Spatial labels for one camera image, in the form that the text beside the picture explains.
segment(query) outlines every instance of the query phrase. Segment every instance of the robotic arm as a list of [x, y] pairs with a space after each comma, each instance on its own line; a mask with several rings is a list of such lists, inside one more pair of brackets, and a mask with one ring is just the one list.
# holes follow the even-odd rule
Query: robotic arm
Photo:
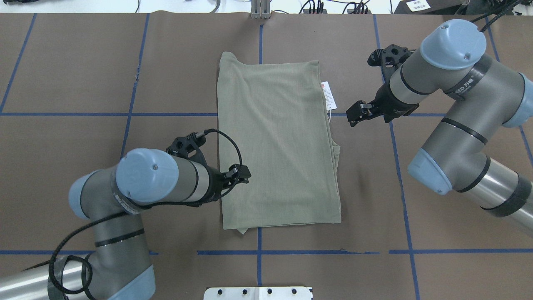
[[506, 217], [533, 236], [531, 181], [482, 150], [500, 126], [517, 127], [533, 115], [533, 83], [484, 54], [486, 39], [465, 20], [450, 20], [417, 51], [378, 49], [368, 62], [382, 66], [386, 83], [370, 102], [346, 111], [350, 125], [383, 115], [412, 113], [442, 90], [456, 102], [418, 151], [409, 173], [440, 195], [465, 193], [490, 214]]
[[[209, 167], [200, 150], [210, 132], [225, 136], [237, 150], [239, 164], [228, 172]], [[216, 201], [250, 176], [235, 142], [216, 129], [176, 138], [166, 152], [131, 150], [116, 166], [94, 171], [70, 188], [72, 210], [94, 225], [96, 251], [56, 258], [70, 237], [90, 227], [84, 226], [58, 246], [50, 262], [0, 279], [0, 299], [149, 299], [155, 277], [140, 213], [162, 204], [198, 207]]]

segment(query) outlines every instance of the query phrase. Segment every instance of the olive green fabric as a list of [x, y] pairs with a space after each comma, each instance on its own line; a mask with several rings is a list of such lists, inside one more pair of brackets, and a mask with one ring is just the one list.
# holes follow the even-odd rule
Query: olive green fabric
[[[252, 173], [222, 199], [224, 229], [340, 223], [340, 147], [331, 139], [317, 61], [244, 65], [220, 60], [219, 129], [239, 146]], [[219, 138], [221, 168], [238, 162]]]

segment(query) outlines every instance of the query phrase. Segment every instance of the blue tape line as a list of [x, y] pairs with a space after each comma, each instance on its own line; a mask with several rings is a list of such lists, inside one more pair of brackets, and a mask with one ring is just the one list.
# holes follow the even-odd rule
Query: blue tape line
[[216, 117], [218, 115], [218, 113], [132, 113], [132, 116]]
[[[263, 24], [259, 25], [259, 64], [263, 64]], [[257, 286], [262, 285], [262, 261], [261, 251], [263, 250], [263, 228], [257, 228]]]
[[206, 116], [216, 117], [218, 113], [0, 113], [0, 116]]
[[135, 94], [137, 93], [137, 85], [139, 83], [139, 74], [141, 72], [142, 55], [144, 52], [144, 43], [146, 42], [146, 32], [148, 30], [149, 20], [150, 20], [150, 14], [147, 14], [146, 21], [144, 22], [144, 32], [142, 34], [141, 51], [139, 51], [139, 64], [137, 65], [137, 74], [135, 76], [135, 83], [133, 83], [132, 99], [130, 101], [130, 110], [128, 111], [128, 120], [126, 121], [126, 129], [124, 130], [124, 139], [122, 141], [122, 150], [120, 150], [120, 158], [124, 157], [124, 149], [126, 148], [126, 142], [128, 140], [128, 134], [130, 132], [130, 123], [132, 120], [133, 104], [135, 103]]
[[468, 254], [468, 253], [533, 253], [530, 248], [510, 249], [416, 249], [389, 250], [389, 254]]
[[[376, 15], [373, 14], [372, 17], [374, 18], [374, 31], [375, 31], [375, 34], [376, 34], [377, 48], [381, 49], [381, 43], [379, 42], [379, 29], [378, 29], [378, 25], [377, 25]], [[402, 201], [402, 205], [403, 205], [403, 222], [405, 224], [405, 231], [406, 231], [406, 235], [407, 235], [407, 246], [409, 247], [409, 250], [412, 251], [413, 250], [413, 243], [411, 241], [411, 230], [410, 230], [410, 227], [409, 227], [409, 217], [407, 215], [407, 205], [405, 203], [405, 193], [403, 191], [403, 182], [402, 182], [401, 171], [400, 171], [400, 160], [398, 159], [398, 148], [396, 147], [396, 137], [394, 136], [394, 128], [392, 126], [392, 122], [389, 123], [389, 128], [390, 128], [390, 131], [391, 131], [392, 149], [394, 151], [394, 160], [396, 162], [396, 174], [397, 174], [398, 180], [400, 182], [401, 201]], [[410, 258], [410, 261], [411, 261], [411, 273], [413, 274], [413, 284], [414, 284], [414, 287], [415, 287], [416, 300], [420, 300], [420, 292], [419, 292], [419, 289], [418, 289], [418, 276], [416, 274], [416, 266], [415, 266], [415, 256], [414, 256], [414, 254], [412, 252], [409, 254], [409, 258]]]
[[375, 255], [379, 252], [350, 252], [347, 250], [264, 250], [264, 255]]
[[198, 255], [376, 255], [379, 252], [347, 250], [199, 250]]
[[409, 117], [444, 117], [446, 114], [412, 113]]
[[26, 38], [24, 39], [24, 43], [22, 44], [22, 48], [20, 49], [19, 57], [17, 58], [15, 67], [13, 68], [13, 72], [11, 73], [11, 77], [9, 78], [7, 88], [5, 89], [4, 98], [2, 99], [2, 104], [0, 104], [0, 113], [4, 110], [5, 102], [7, 101], [9, 90], [11, 89], [11, 84], [13, 84], [13, 80], [15, 79], [15, 75], [17, 74], [17, 69], [19, 68], [20, 60], [22, 59], [22, 55], [24, 54], [24, 49], [26, 49], [26, 45], [28, 44], [31, 30], [33, 29], [33, 25], [35, 24], [36, 18], [37, 18], [37, 14], [34, 13], [34, 16], [31, 19], [30, 27], [28, 28], [28, 32], [26, 33]]
[[[218, 113], [0, 113], [0, 116], [190, 116], [190, 117], [216, 117]], [[409, 117], [444, 117], [446, 114], [437, 113], [412, 113]], [[346, 117], [346, 113], [332, 113], [332, 117]]]
[[198, 255], [257, 255], [257, 250], [199, 250]]
[[[485, 17], [485, 23], [489, 23], [489, 18]], [[499, 62], [498, 50], [496, 49], [496, 44], [494, 43], [494, 38], [492, 37], [492, 29], [490, 29], [490, 26], [488, 28], [488, 32], [489, 32], [490, 43], [492, 44], [492, 50], [494, 51], [494, 57]]]
[[262, 250], [263, 250], [263, 228], [257, 229], [257, 286], [262, 286]]
[[526, 133], [524, 132], [524, 127], [520, 125], [518, 128], [520, 129], [520, 134], [522, 135], [522, 140], [524, 141], [524, 146], [526, 147], [526, 152], [528, 153], [529, 162], [533, 167], [533, 155], [531, 155], [531, 148], [529, 147], [528, 139], [526, 138]]
[[0, 113], [1, 116], [127, 116], [128, 113]]
[[[53, 250], [0, 250], [0, 255], [52, 255]], [[87, 255], [94, 250], [63, 250], [60, 255]], [[159, 255], [157, 252], [150, 251], [150, 255]]]
[[259, 25], [259, 64], [263, 64], [263, 24]]

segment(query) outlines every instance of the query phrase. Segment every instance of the clothing tag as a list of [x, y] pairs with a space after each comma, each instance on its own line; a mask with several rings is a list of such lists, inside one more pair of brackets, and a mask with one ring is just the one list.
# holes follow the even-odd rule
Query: clothing tag
[[324, 91], [324, 97], [326, 97], [326, 109], [337, 109], [337, 104], [335, 104], [335, 99], [333, 99], [332, 91], [327, 81], [322, 82], [322, 90]]
[[427, 3], [426, 0], [416, 0], [407, 2], [406, 4], [411, 11], [422, 11], [431, 8], [431, 6]]

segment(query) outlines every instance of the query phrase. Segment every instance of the black cable bundle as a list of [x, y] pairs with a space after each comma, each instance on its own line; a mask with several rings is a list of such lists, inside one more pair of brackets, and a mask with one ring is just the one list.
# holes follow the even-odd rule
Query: black cable bundle
[[481, 19], [484, 19], [492, 14], [496, 14], [496, 16], [492, 19], [490, 19], [490, 21], [487, 22], [487, 24], [485, 26], [483, 26], [483, 28], [481, 28], [479, 31], [480, 32], [483, 32], [485, 30], [487, 30], [490, 25], [492, 25], [494, 22], [496, 22], [496, 20], [498, 20], [499, 18], [501, 18], [502, 16], [504, 16], [507, 12], [509, 12], [510, 10], [512, 10], [515, 6], [517, 6], [518, 4], [522, 3], [523, 0], [515, 0], [515, 1], [512, 1], [512, 0], [503, 0], [499, 3], [495, 3], [494, 0], [491, 0], [489, 2], [489, 4], [491, 6], [493, 6], [494, 8], [492, 10], [490, 10], [489, 12], [475, 18], [475, 19], [472, 19], [470, 22], [474, 23], [474, 22], [477, 22]]

